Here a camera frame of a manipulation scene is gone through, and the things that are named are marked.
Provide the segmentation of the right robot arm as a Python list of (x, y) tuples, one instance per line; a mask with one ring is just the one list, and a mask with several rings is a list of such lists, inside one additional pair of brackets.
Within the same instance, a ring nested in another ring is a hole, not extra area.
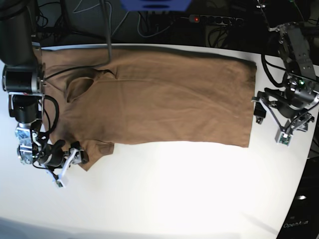
[(64, 140), (50, 144), (57, 127), (59, 105), (44, 92), (45, 65), (37, 42), (35, 4), (32, 0), (0, 2), (0, 59), (4, 63), (2, 88), (8, 93), (8, 111), (15, 130), (21, 163), (38, 162), (49, 172), (69, 164), (88, 163), (79, 142), (63, 151)]

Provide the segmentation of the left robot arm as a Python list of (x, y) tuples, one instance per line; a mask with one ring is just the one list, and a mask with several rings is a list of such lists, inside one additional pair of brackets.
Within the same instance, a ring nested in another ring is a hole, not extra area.
[(278, 40), (278, 54), (283, 67), (271, 64), (261, 55), (265, 74), (274, 89), (259, 91), (254, 116), (261, 124), (266, 114), (272, 115), (283, 132), (306, 129), (314, 121), (310, 111), (319, 104), (319, 78), (311, 60), (308, 36), (318, 34), (319, 28), (304, 25), (304, 17), (294, 0), (259, 0), (260, 10), (268, 31)]

